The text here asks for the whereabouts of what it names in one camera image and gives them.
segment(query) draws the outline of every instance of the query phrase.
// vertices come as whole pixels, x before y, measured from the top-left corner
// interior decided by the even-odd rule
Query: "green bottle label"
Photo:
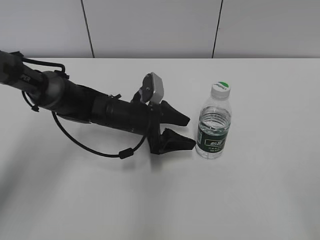
[[[217,153],[224,149],[227,135],[228,133],[224,135],[209,135],[198,127],[196,144],[207,153]]]

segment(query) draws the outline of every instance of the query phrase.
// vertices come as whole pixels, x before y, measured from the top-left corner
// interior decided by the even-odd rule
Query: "white wall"
[[[84,0],[96,57],[211,58],[221,0]]]
[[[83,0],[99,58],[211,58],[222,0]],[[224,0],[215,58],[320,57],[320,0]],[[0,50],[92,57],[81,0],[1,0]]]
[[[320,57],[320,0],[224,0],[214,57]]]
[[[0,50],[27,57],[91,57],[79,0],[1,0]]]

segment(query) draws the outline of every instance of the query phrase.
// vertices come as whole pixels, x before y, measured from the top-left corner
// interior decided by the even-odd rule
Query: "robotic arm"
[[[60,67],[61,71],[33,70],[23,62],[50,67]],[[59,128],[74,143],[104,157],[127,158],[134,154],[147,138],[152,154],[164,154],[178,150],[192,150],[195,141],[181,136],[166,128],[160,133],[160,124],[186,126],[190,118],[171,107],[164,96],[163,83],[155,73],[149,73],[143,79],[142,87],[134,95],[131,102],[101,93],[87,86],[77,85],[69,80],[65,66],[58,63],[41,62],[24,58],[19,52],[7,53],[0,51],[0,83],[22,91],[34,105],[52,111]],[[84,124],[98,124],[143,135],[140,143],[134,148],[125,149],[119,154],[104,154],[92,150],[75,140],[60,124],[61,118]]]

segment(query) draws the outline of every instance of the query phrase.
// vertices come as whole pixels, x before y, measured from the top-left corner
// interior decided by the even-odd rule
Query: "clear plastic bottle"
[[[224,150],[232,115],[230,90],[225,82],[214,83],[202,107],[195,149],[203,158],[218,158]]]

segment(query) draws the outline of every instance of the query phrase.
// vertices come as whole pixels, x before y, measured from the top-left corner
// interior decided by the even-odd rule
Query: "white tabletop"
[[[320,59],[50,60],[126,101],[155,72],[164,100],[191,118],[170,128],[191,138],[212,82],[226,81],[231,128],[216,160],[195,149],[151,155],[147,142],[130,158],[103,158],[1,85],[1,240],[320,239]],[[105,153],[141,137],[62,122]]]

